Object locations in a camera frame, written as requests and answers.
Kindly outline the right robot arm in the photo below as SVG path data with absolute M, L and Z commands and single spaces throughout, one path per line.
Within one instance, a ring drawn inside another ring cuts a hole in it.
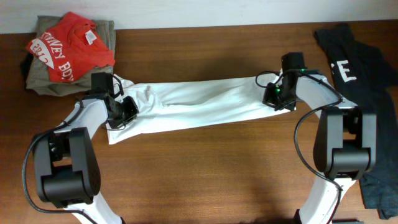
M 263 103 L 275 110 L 293 110 L 302 100 L 310 111 L 294 129 L 294 146 L 316 179 L 293 223 L 332 223 L 349 188 L 376 163 L 376 114 L 360 108 L 334 89 L 316 70 L 290 69 L 263 85 Z M 319 118 L 312 167 L 302 155 L 299 129 L 311 115 Z

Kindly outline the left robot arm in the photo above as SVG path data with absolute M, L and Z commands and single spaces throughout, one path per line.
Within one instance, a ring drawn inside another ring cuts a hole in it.
M 100 168 L 91 140 L 102 125 L 121 131 L 138 113 L 130 96 L 121 101 L 109 94 L 88 96 L 75 103 L 62 124 L 36 135 L 29 150 L 37 194 L 55 206 L 52 213 L 72 214 L 81 223 L 124 223 L 100 192 Z

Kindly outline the white t-shirt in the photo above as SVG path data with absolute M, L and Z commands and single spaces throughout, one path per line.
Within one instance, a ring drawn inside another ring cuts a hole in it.
M 133 83 L 123 79 L 124 94 L 139 114 L 120 131 L 108 131 L 116 144 L 139 134 L 198 128 L 287 113 L 263 104 L 264 89 L 254 77 L 202 82 Z

